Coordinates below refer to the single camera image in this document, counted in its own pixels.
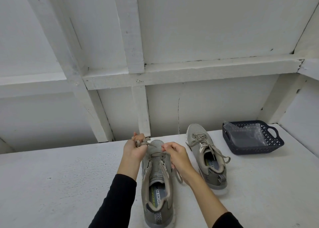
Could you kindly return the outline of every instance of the plastic bag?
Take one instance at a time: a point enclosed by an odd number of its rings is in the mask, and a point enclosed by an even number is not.
[[[224,122],[224,128],[237,147],[268,146],[259,123],[238,127],[230,122]]]

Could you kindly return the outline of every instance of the dark blue basket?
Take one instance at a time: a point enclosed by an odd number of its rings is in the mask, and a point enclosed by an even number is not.
[[[260,147],[237,147],[231,140],[229,133],[224,128],[223,124],[223,138],[225,139],[229,149],[233,154],[236,155],[244,155],[244,154],[259,154],[259,153],[269,153],[272,152],[279,147],[283,146],[285,142],[280,138],[279,133],[276,128],[267,125],[263,121],[234,121],[230,122],[238,127],[244,127],[249,124],[259,123],[261,126],[262,133],[264,138],[268,144],[268,146],[260,146]],[[268,131],[268,129],[273,129],[276,132],[276,137]]]

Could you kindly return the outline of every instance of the tied shoelace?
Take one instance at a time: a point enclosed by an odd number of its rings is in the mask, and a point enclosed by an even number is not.
[[[148,143],[147,141],[150,141],[150,140],[151,140],[151,139],[150,139],[149,137],[144,138],[142,142],[140,142],[139,140],[136,140],[136,141],[135,141],[136,147],[140,147],[140,146],[142,146],[142,145],[148,145],[148,146],[149,146],[150,143]],[[172,173],[174,173],[174,176],[176,177],[177,181],[178,181],[180,184],[182,184],[182,183],[183,183],[183,178],[182,178],[182,176],[180,175],[180,173],[178,172],[178,170],[177,170],[176,168],[173,168],[172,170],[173,170]]]
[[[186,145],[191,149],[193,146],[197,144],[201,144],[201,148],[206,149],[207,147],[210,149],[212,154],[214,155],[217,154],[221,156],[222,158],[228,158],[226,164],[229,163],[230,157],[226,157],[223,154],[221,154],[221,151],[217,149],[214,145],[208,144],[207,143],[207,136],[203,133],[193,133],[192,137],[195,139],[194,141],[191,142],[191,144],[186,143]]]

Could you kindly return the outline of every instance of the right hand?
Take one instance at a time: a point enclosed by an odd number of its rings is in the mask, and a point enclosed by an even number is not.
[[[176,167],[185,182],[188,183],[189,178],[196,171],[189,160],[185,147],[176,142],[167,142],[162,145],[162,151],[167,151],[171,155],[172,168]]]

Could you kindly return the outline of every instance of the sneaker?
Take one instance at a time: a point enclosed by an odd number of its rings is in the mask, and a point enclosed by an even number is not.
[[[226,188],[226,163],[229,163],[230,157],[221,154],[201,125],[189,125],[186,135],[188,141],[186,144],[193,151],[199,172],[207,185],[212,189]]]
[[[173,170],[170,155],[161,150],[162,144],[160,140],[148,143],[142,160],[142,203],[145,226],[150,228],[175,226]]]

